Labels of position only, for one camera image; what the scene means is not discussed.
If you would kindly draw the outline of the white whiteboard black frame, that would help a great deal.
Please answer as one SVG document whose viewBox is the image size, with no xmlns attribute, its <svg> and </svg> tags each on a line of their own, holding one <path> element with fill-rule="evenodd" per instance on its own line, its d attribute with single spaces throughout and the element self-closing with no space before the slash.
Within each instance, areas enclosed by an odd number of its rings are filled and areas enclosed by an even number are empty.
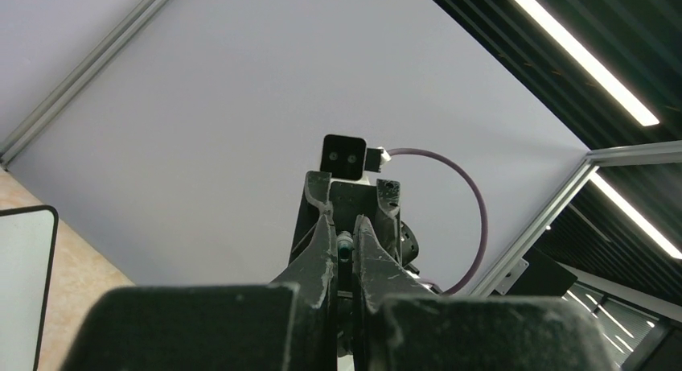
<svg viewBox="0 0 682 371">
<path fill-rule="evenodd" d="M 58 212 L 1 211 L 1 369 L 36 370 L 47 310 Z"/>
</svg>

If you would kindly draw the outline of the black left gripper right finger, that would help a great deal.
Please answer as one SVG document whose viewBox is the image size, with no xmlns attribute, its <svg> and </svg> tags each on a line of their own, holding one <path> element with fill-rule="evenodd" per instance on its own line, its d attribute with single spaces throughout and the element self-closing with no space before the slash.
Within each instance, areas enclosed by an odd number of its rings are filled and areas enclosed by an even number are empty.
<svg viewBox="0 0 682 371">
<path fill-rule="evenodd" d="M 436 295 L 387 253 L 365 216 L 354 242 L 358 370 L 615 369 L 602 330 L 559 298 Z"/>
</svg>

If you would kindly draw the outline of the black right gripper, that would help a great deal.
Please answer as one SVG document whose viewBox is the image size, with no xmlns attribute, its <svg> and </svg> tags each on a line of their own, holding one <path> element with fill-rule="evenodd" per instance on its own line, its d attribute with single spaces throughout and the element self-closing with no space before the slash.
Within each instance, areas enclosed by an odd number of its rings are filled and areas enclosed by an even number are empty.
<svg viewBox="0 0 682 371">
<path fill-rule="evenodd" d="M 333 179 L 330 172 L 306 173 L 288 282 L 339 283 L 337 236 L 353 236 L 352 283 L 415 283 L 408 267 L 418 248 L 403 236 L 401 184 Z"/>
</svg>

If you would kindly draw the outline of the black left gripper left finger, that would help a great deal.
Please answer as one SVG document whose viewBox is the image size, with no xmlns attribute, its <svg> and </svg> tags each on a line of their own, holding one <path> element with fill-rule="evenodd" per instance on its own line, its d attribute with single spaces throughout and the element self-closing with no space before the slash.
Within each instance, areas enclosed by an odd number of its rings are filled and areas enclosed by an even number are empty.
<svg viewBox="0 0 682 371">
<path fill-rule="evenodd" d="M 272 282 L 128 286 L 89 310 L 64 370 L 334 370 L 335 228 L 319 217 L 309 245 Z"/>
</svg>

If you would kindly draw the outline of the green white marker pen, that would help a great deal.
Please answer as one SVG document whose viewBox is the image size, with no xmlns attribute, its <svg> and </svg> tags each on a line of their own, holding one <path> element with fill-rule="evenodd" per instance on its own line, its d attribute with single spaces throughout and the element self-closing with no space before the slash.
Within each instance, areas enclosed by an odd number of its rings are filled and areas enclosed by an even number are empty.
<svg viewBox="0 0 682 371">
<path fill-rule="evenodd" d="M 355 250 L 353 236 L 342 231 L 336 239 L 338 248 L 339 291 L 352 292 L 353 253 Z"/>
</svg>

